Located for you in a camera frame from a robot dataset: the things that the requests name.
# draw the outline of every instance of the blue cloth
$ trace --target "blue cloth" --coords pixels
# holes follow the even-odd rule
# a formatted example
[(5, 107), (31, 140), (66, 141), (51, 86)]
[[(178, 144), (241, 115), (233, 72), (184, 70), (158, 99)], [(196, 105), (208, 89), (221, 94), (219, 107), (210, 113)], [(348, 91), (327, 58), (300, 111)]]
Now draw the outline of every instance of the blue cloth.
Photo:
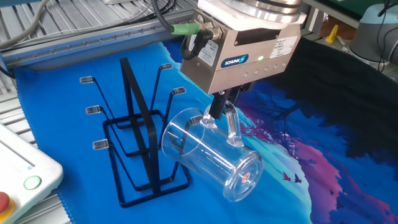
[[(155, 109), (164, 111), (170, 91), (185, 86), (187, 93), (175, 97), (170, 118), (189, 107), (204, 111), (211, 103), (208, 95), (179, 72), (179, 64), (172, 61), (159, 43), (58, 70), (15, 69), (19, 100), (38, 147), (64, 168), (65, 176), (57, 193), (73, 224), (309, 222), (310, 210), (285, 209), (285, 202), (279, 197), (290, 195), (294, 200), (289, 204), (298, 208), (305, 204), (267, 172), (252, 194), (238, 203), (228, 202), (211, 184), (191, 172), (192, 184), (188, 189), (121, 208), (108, 152), (92, 150), (94, 141), (104, 139), (104, 116), (85, 114), (86, 107), (101, 105), (105, 108), (105, 104), (95, 84), (80, 84), (79, 78), (95, 77), (114, 115), (125, 116), (126, 98), (119, 63), (123, 57), (129, 59), (147, 104), (152, 97), (158, 67), (168, 62), (174, 64), (173, 69), (163, 71), (155, 103)], [(117, 132), (127, 151), (137, 150), (132, 131)], [(263, 145), (256, 148), (265, 149)], [(173, 161), (159, 152), (161, 175), (165, 176), (171, 173)], [(147, 181), (139, 158), (126, 159), (125, 163), (134, 171), (136, 184)], [(121, 178), (128, 200), (140, 195), (132, 187), (128, 188), (125, 175)]]

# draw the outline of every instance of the mug handle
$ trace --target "mug handle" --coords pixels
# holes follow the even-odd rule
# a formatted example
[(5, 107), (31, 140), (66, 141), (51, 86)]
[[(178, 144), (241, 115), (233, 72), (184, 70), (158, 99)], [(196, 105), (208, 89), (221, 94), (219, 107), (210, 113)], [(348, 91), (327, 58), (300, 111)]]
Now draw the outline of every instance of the mug handle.
[[(203, 119), (200, 123), (206, 128), (213, 129), (217, 128), (217, 125), (215, 119), (209, 114), (210, 106), (211, 105), (206, 108)], [(243, 147), (244, 143), (241, 137), (238, 112), (236, 111), (235, 106), (228, 100), (225, 103), (224, 114), (228, 123), (228, 139), (226, 142), (234, 147)]]

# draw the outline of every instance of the glass mug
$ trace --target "glass mug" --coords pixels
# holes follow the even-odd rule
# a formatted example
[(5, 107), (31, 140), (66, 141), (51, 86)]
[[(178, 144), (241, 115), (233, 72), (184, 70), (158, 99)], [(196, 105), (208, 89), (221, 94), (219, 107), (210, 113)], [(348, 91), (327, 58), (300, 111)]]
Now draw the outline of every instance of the glass mug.
[(222, 191), (230, 202), (250, 194), (264, 170), (262, 156), (241, 139), (235, 107), (227, 101), (228, 134), (198, 108), (181, 111), (162, 136), (163, 153), (188, 167)]

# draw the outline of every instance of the screw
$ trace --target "screw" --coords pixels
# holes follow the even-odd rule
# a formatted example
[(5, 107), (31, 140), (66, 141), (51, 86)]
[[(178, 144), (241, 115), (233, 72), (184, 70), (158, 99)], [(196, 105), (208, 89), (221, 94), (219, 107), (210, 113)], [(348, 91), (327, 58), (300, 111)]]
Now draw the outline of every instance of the screw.
[(195, 20), (199, 23), (204, 23), (205, 22), (205, 18), (203, 18), (202, 15), (197, 15), (197, 17), (195, 18)]

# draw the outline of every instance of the robotic arm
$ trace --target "robotic arm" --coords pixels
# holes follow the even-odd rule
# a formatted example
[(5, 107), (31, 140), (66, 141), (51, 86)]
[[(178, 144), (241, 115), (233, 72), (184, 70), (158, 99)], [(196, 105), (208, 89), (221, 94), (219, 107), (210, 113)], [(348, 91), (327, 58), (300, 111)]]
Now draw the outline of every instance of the robotic arm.
[(220, 119), (255, 81), (285, 70), (300, 39), (301, 0), (199, 0), (197, 35), (182, 43), (181, 71), (207, 94)]

